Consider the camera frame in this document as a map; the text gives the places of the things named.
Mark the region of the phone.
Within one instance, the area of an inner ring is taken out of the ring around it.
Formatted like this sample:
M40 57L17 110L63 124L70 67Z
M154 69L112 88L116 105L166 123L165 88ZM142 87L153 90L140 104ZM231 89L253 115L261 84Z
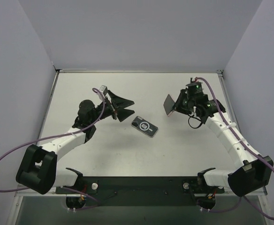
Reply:
M175 101L170 96L170 94L167 95L163 107L165 110L166 115L169 117L174 111L175 111Z

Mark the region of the clear phone case black insert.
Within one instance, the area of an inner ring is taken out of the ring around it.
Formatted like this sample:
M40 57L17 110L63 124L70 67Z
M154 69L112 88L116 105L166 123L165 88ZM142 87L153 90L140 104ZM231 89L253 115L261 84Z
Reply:
M133 119L131 126L150 138L153 138L159 130L157 126L140 116L136 116Z

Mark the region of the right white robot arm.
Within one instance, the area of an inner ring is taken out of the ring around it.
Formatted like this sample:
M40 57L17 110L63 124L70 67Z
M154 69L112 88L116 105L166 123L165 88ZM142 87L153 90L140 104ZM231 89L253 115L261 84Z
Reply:
M269 183L272 170L265 163L273 165L272 159L261 156L250 147L223 105L218 100L209 100L200 82L187 84L180 91L173 109L210 128L233 161L234 171L209 168L199 172L200 185L230 188L235 195L242 197Z

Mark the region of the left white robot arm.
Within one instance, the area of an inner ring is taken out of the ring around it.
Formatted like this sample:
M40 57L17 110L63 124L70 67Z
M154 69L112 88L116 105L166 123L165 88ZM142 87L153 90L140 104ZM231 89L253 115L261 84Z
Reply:
M74 124L66 133L52 137L48 143L40 146L32 144L26 149L15 177L18 183L42 195L53 187L66 186L73 193L82 190L82 173L72 168L58 170L58 161L74 148L88 142L99 120L112 117L122 122L134 114L133 110L128 109L134 101L119 97L110 90L94 88L93 91L102 101L98 106L88 99L82 101Z

